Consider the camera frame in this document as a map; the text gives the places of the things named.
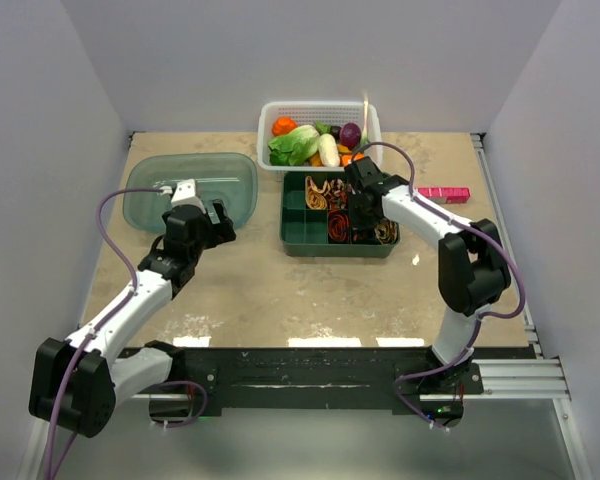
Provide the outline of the dark orange floral tie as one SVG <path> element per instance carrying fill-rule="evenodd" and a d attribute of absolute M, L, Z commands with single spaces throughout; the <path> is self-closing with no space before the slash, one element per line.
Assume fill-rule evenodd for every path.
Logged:
<path fill-rule="evenodd" d="M 373 229 L 351 230 L 351 243 L 361 245 L 378 245 L 379 241 L 376 237 L 376 233 Z"/>

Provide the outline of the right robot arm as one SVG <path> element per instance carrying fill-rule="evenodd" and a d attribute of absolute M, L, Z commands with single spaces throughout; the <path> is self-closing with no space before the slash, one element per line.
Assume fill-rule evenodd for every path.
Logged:
<path fill-rule="evenodd" d="M 386 219 L 437 250 L 438 291 L 446 308 L 431 346 L 435 362 L 426 367 L 425 379 L 432 390 L 449 392 L 461 380 L 458 364 L 472 355 L 482 318 L 511 285 L 497 227 L 488 220 L 453 216 L 406 179 L 380 171 L 368 157 L 344 172 L 352 188 L 353 225 L 367 228 Z"/>

